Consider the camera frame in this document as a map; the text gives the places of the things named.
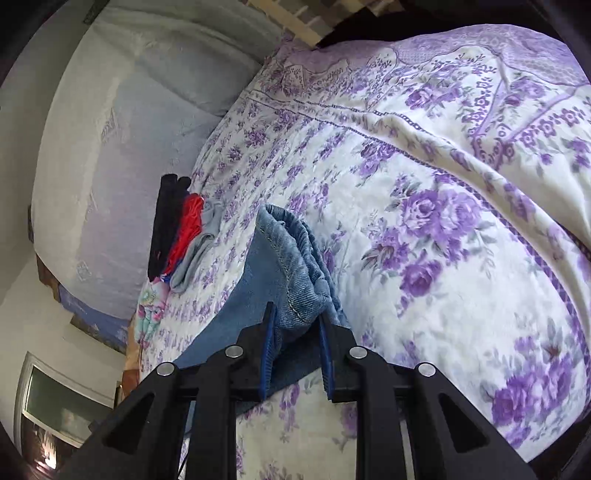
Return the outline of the blue denim jeans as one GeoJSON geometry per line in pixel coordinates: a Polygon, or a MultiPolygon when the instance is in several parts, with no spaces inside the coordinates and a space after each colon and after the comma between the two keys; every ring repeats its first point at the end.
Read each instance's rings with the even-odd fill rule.
{"type": "Polygon", "coordinates": [[[272,204],[257,211],[242,277],[221,310],[174,364],[186,368],[204,363],[235,343],[242,329],[262,323],[269,303],[276,307],[276,316],[270,346],[263,354],[266,384],[259,392],[265,397],[321,367],[320,342],[308,334],[318,317],[349,327],[311,229],[290,211],[272,204]]]}

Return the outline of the brown patchwork pillow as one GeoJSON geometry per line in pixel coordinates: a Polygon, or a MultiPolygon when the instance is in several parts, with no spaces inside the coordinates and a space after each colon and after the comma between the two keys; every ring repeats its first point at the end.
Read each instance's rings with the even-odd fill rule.
{"type": "Polygon", "coordinates": [[[135,340],[134,327],[135,317],[132,317],[127,331],[125,362],[121,377],[121,390],[123,397],[127,397],[139,384],[141,348],[135,340]]]}

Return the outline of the blue patterned pillow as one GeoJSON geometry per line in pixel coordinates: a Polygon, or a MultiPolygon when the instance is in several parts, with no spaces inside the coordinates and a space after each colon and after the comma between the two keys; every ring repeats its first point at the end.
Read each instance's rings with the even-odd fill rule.
{"type": "Polygon", "coordinates": [[[97,311],[58,287],[60,304],[73,314],[70,324],[105,346],[124,354],[127,347],[129,321],[97,311]]]}

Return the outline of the folded turquoise floral quilt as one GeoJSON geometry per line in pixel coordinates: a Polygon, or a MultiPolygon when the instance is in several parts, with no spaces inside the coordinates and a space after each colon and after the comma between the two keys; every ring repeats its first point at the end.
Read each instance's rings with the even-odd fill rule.
{"type": "Polygon", "coordinates": [[[150,343],[164,316],[169,286],[160,277],[147,280],[139,294],[136,311],[134,339],[142,347],[150,343]]]}

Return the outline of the folded red garment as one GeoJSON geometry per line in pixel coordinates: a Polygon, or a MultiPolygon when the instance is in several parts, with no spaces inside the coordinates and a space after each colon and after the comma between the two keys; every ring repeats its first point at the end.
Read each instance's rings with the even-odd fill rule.
{"type": "Polygon", "coordinates": [[[160,274],[161,277],[169,277],[176,270],[184,258],[190,242],[201,233],[202,210],[204,210],[204,198],[197,193],[188,194],[184,199],[176,236],[160,274]]]}

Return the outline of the folded grey garment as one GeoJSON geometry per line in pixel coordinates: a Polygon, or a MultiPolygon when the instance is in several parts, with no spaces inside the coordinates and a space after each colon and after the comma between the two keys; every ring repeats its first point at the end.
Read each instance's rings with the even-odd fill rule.
{"type": "Polygon", "coordinates": [[[221,202],[205,201],[201,213],[201,232],[189,242],[182,259],[172,272],[169,280],[171,292],[180,294],[190,286],[197,267],[219,233],[222,213],[221,202]]]}

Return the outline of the folded black garment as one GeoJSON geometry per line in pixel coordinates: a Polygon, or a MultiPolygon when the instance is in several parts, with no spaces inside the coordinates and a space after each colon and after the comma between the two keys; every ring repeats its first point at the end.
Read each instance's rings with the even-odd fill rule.
{"type": "Polygon", "coordinates": [[[190,183],[190,177],[178,177],[176,174],[165,174],[160,179],[148,257],[149,281],[153,281],[164,270],[190,183]]]}

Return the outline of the purple floral bedspread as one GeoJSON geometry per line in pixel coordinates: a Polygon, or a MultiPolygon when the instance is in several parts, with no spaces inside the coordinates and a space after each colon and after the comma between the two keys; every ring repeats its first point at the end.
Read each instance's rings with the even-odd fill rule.
{"type": "Polygon", "coordinates": [[[142,374],[211,325],[273,204],[311,227],[356,340],[435,364],[523,459],[589,411],[590,83],[561,41],[284,42],[192,175],[221,231],[142,374]]]}

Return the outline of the lavender lace headboard cover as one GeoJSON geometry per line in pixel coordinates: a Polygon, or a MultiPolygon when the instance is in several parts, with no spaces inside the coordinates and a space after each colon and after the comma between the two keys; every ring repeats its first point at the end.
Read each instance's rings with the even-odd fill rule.
{"type": "Polygon", "coordinates": [[[34,248],[76,299],[129,318],[160,179],[187,176],[280,28],[238,1],[111,1],[52,100],[32,195],[34,248]]]}

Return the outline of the checkered curtain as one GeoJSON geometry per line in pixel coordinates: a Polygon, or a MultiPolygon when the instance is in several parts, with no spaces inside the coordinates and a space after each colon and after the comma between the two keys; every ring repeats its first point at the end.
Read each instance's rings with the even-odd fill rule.
{"type": "Polygon", "coordinates": [[[308,46],[315,46],[339,22],[363,8],[376,16],[403,10],[401,2],[393,0],[243,0],[242,4],[263,13],[308,46]]]}

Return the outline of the window with white frame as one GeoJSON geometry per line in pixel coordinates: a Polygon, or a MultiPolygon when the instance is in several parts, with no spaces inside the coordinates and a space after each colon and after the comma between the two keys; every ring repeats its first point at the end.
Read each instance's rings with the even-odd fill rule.
{"type": "Polygon", "coordinates": [[[52,479],[113,409],[115,400],[25,355],[19,376],[13,434],[26,464],[52,479]]]}

